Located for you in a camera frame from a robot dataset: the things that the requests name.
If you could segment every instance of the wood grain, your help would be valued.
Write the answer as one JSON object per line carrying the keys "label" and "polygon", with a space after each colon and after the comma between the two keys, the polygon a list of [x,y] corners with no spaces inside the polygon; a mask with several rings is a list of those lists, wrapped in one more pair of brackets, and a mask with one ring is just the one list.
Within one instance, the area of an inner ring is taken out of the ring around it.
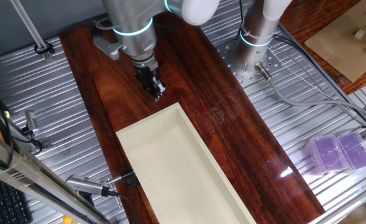
{"label": "wood grain", "polygon": [[[161,14],[154,21],[174,20]],[[198,27],[157,29],[155,56],[168,85],[157,103],[134,79],[130,58],[111,60],[93,45],[90,30],[79,27],[60,39],[113,176],[130,166],[114,133],[179,102],[257,223],[307,223],[324,213]],[[281,177],[287,169],[292,173]],[[157,223],[142,188],[117,188],[132,200],[137,223]]]}
{"label": "wood grain", "polygon": [[[337,19],[359,1],[293,0],[282,16],[281,23],[304,46],[306,40]],[[304,48],[346,94],[349,95],[366,86],[366,73],[352,83],[311,49],[306,46]]]}

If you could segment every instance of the white tray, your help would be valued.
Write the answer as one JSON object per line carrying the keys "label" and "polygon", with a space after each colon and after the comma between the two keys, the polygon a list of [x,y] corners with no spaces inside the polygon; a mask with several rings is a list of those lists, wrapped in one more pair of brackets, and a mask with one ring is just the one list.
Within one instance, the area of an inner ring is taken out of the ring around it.
{"label": "white tray", "polygon": [[255,223],[178,103],[116,134],[160,223]]}

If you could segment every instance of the blue led ring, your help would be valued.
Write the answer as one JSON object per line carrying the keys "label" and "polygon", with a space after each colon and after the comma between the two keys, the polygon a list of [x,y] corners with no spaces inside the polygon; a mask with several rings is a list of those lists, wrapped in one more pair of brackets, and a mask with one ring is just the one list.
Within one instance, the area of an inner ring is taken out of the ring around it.
{"label": "blue led ring", "polygon": [[133,36],[133,35],[138,35],[138,34],[143,33],[144,31],[146,31],[147,29],[149,29],[149,28],[150,28],[150,26],[152,25],[152,21],[153,21],[153,19],[152,19],[152,17],[151,17],[150,22],[149,22],[149,23],[148,23],[148,24],[147,24],[143,29],[138,30],[138,31],[135,31],[135,32],[124,33],[124,32],[119,32],[118,30],[115,30],[115,29],[113,29],[113,30],[114,30],[114,32],[115,32],[115,33],[117,33],[117,34],[119,34],[119,35],[123,35],[123,36]]}
{"label": "blue led ring", "polygon": [[172,10],[170,10],[170,8],[169,8],[168,0],[165,0],[165,6],[166,6],[166,9],[167,9],[169,12],[173,13],[173,12],[172,12]]}
{"label": "blue led ring", "polygon": [[250,43],[249,41],[247,41],[247,40],[245,40],[245,39],[244,39],[244,37],[242,36],[242,31],[240,31],[240,32],[239,32],[239,34],[240,34],[241,39],[242,39],[246,44],[248,44],[248,45],[250,45],[250,46],[253,46],[253,47],[263,47],[263,46],[268,45],[268,44],[271,42],[271,40],[270,40],[270,41],[268,41],[266,44],[252,44],[252,43]]}

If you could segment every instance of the gray cable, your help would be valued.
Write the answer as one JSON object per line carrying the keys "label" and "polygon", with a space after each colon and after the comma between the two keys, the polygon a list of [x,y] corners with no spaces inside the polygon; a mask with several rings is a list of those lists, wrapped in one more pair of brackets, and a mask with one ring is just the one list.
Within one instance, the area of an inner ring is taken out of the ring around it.
{"label": "gray cable", "polygon": [[315,105],[325,105],[325,104],[336,104],[336,105],[343,105],[343,106],[348,106],[351,107],[353,109],[358,110],[359,112],[363,113],[364,115],[366,115],[366,111],[364,109],[362,109],[359,106],[353,105],[351,103],[348,102],[343,102],[343,101],[339,101],[339,100],[324,100],[324,101],[318,101],[318,102],[308,102],[308,103],[298,103],[298,102],[294,102],[291,101],[287,98],[285,98],[277,89],[277,87],[275,86],[274,82],[272,79],[269,79],[268,81],[271,85],[271,87],[274,89],[275,93],[285,102],[288,103],[290,105],[293,106],[315,106]]}

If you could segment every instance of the wooden board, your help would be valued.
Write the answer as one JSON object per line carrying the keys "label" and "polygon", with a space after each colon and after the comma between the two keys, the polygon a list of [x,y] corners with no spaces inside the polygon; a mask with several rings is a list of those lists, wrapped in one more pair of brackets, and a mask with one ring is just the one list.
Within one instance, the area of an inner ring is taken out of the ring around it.
{"label": "wooden board", "polygon": [[116,135],[160,223],[255,224],[178,103]]}
{"label": "wooden board", "polygon": [[359,0],[293,0],[281,19],[283,26],[348,95],[366,86],[366,72],[355,82],[351,82],[318,54],[306,47],[304,42],[358,2]]}
{"label": "wooden board", "polygon": [[[201,29],[171,14],[154,23],[178,27],[156,30],[155,56],[168,85],[156,103],[135,80],[127,55],[113,61],[94,46],[91,24],[60,36],[112,175],[130,167],[115,132],[179,102],[257,223],[307,223],[324,213]],[[112,32],[104,35],[116,41]],[[292,173],[281,177],[287,169]],[[137,223],[157,223],[141,187],[117,188],[132,200]]]}
{"label": "wooden board", "polygon": [[366,0],[360,1],[305,44],[354,82],[366,72],[366,34],[361,39],[354,37],[360,29],[366,33]]}

